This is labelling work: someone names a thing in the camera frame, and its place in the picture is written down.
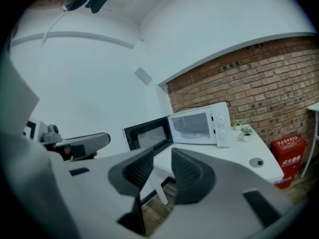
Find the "fire extinguisher box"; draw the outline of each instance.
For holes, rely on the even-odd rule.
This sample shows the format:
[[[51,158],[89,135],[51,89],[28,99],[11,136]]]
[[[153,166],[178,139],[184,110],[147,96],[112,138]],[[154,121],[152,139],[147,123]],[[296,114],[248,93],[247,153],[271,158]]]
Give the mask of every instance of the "fire extinguisher box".
[[[299,170],[307,143],[297,134],[273,141],[271,152],[279,163],[284,177],[275,183],[279,188],[287,188]]]

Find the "brick wall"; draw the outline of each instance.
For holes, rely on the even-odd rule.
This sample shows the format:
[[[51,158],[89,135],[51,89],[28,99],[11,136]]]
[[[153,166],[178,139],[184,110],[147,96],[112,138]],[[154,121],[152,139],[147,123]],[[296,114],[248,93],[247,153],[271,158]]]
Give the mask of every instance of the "brick wall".
[[[293,37],[248,46],[178,76],[168,93],[174,112],[229,101],[230,119],[249,123],[268,147],[295,133],[311,145],[315,116],[307,106],[319,101],[319,45]]]

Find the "white microwave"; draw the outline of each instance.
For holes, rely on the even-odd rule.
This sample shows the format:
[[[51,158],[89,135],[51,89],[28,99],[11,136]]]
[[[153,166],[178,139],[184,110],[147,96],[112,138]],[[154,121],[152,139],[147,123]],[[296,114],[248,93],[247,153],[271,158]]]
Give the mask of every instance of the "white microwave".
[[[173,143],[230,147],[231,127],[225,102],[178,112],[124,129],[130,150],[152,147],[160,153]]]

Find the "microwave window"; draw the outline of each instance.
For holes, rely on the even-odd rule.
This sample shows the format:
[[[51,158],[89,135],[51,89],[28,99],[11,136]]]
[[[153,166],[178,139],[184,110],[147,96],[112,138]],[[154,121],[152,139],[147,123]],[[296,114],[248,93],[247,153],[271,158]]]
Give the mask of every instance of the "microwave window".
[[[149,148],[167,140],[162,126],[138,134],[138,141],[141,148]]]
[[[182,138],[209,138],[206,113],[194,114],[171,119],[174,129]]]

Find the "black cable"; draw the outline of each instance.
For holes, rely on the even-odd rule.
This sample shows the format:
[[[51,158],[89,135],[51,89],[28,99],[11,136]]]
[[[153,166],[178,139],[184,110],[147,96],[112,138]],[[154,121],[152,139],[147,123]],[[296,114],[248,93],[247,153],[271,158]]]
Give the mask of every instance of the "black cable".
[[[217,103],[222,103],[222,102],[223,102],[223,101],[221,101],[221,102],[216,102],[216,103],[212,103],[212,104],[210,104],[210,105],[217,104]],[[185,108],[201,108],[201,107],[204,107],[204,106],[185,106],[185,107],[183,107],[183,108],[178,109],[178,110],[176,111],[176,113],[178,113],[180,110],[183,110],[183,109],[185,109]]]

